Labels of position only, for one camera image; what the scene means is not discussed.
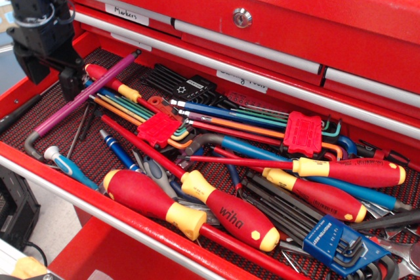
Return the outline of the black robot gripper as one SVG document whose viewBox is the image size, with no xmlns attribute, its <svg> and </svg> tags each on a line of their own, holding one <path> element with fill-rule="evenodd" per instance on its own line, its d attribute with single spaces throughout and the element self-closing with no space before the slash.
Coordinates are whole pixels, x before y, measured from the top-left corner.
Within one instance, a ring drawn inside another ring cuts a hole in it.
<svg viewBox="0 0 420 280">
<path fill-rule="evenodd" d="M 50 67 L 60 70 L 59 83 L 65 101 L 72 101 L 87 80 L 82 58 L 72 45 L 75 14 L 69 0 L 9 0 L 16 26 L 7 33 L 12 37 L 13 52 L 29 80 L 38 85 Z"/>
</svg>

